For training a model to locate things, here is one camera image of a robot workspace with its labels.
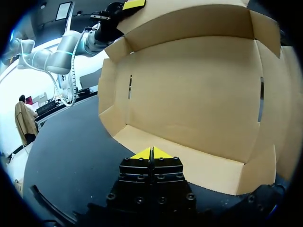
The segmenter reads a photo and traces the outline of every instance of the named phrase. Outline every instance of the wall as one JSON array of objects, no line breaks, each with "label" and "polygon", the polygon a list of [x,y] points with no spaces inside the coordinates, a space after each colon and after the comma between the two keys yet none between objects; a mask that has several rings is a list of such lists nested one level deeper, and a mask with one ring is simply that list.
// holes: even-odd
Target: wall
[{"label": "wall", "polygon": [[[50,48],[56,50],[56,46],[61,38],[52,40],[36,47],[34,50]],[[77,87],[81,89],[80,77],[99,70],[103,65],[104,58],[107,58],[105,51],[94,57],[76,56],[75,74]],[[46,92],[48,98],[53,97],[54,85],[49,76],[43,72],[32,69],[18,70],[16,65],[18,60],[12,63],[0,75],[0,150],[6,156],[14,152],[22,145],[20,136],[16,129],[14,112],[15,104],[18,102],[20,95],[24,94],[33,98]]]}]

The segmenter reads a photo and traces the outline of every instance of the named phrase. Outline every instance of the black tabletop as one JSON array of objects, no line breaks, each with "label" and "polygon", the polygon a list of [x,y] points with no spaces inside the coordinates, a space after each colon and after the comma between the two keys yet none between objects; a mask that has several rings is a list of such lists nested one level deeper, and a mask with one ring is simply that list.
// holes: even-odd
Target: black tabletop
[{"label": "black tabletop", "polygon": [[[91,92],[91,93],[88,94],[88,95],[78,97],[78,98],[76,98],[76,103],[79,102],[79,101],[82,101],[82,100],[84,100],[84,99],[86,99],[86,98],[89,98],[89,97],[92,97],[92,96],[96,96],[97,93],[98,93],[98,92],[95,91],[95,92]],[[57,111],[59,111],[59,110],[65,108],[65,107],[66,107],[66,106],[65,106],[64,104],[60,104],[60,105],[56,106],[55,108],[53,108],[53,109],[51,109],[51,110],[45,112],[44,114],[39,115],[39,116],[35,119],[35,121],[37,122],[37,121],[39,121],[39,120],[41,120],[41,119],[43,119],[43,118],[45,118],[45,117],[47,117],[47,116],[49,116],[49,115],[51,115],[51,114],[57,112]]]},{"label": "black tabletop", "polygon": [[[43,219],[51,218],[33,198],[36,185],[58,209],[72,216],[85,213],[89,202],[106,206],[106,196],[118,178],[119,165],[133,153],[115,141],[98,117],[98,97],[49,119],[29,153],[23,197]],[[198,210],[219,213],[241,200],[190,184]]]}]

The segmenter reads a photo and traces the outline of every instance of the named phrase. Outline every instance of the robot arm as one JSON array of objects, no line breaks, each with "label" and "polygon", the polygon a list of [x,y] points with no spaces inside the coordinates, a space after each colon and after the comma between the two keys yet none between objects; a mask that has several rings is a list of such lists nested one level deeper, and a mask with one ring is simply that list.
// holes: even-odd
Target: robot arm
[{"label": "robot arm", "polygon": [[35,68],[66,75],[72,69],[73,55],[95,56],[124,35],[116,27],[123,19],[145,6],[145,0],[137,1],[140,4],[134,7],[125,7],[130,2],[114,2],[109,4],[105,11],[94,13],[90,18],[97,24],[85,28],[82,34],[76,31],[65,32],[55,52],[48,49],[32,52],[35,45],[33,40],[15,39],[3,57],[7,59],[21,54],[18,69]]}]

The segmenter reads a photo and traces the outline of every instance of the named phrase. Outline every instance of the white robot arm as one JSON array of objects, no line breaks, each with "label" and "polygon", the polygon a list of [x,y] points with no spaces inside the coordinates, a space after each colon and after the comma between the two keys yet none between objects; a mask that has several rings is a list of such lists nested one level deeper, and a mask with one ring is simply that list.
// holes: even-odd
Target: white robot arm
[{"label": "white robot arm", "polygon": [[58,75],[69,74],[72,83],[72,101],[67,103],[61,99],[66,106],[73,106],[76,101],[76,78],[74,71],[74,58],[76,55],[92,57],[116,39],[124,34],[116,27],[123,19],[136,13],[145,6],[145,0],[134,2],[114,2],[108,5],[105,11],[91,15],[91,19],[97,22],[93,27],[87,27],[82,33],[67,31],[62,37],[57,50],[52,52],[48,49],[32,52],[34,40],[15,39],[10,42],[3,58],[9,59],[19,55],[18,69],[35,69],[47,73],[52,79],[57,94],[57,84],[51,73]]}]

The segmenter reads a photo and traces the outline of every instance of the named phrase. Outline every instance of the cardboard box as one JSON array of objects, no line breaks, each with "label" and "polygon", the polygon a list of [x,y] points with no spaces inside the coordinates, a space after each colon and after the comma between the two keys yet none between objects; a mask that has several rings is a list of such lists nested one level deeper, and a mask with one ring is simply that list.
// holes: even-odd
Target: cardboard box
[{"label": "cardboard box", "polygon": [[275,181],[292,116],[279,27],[244,2],[147,0],[119,24],[98,85],[115,140],[178,156],[189,182],[232,195]]}]

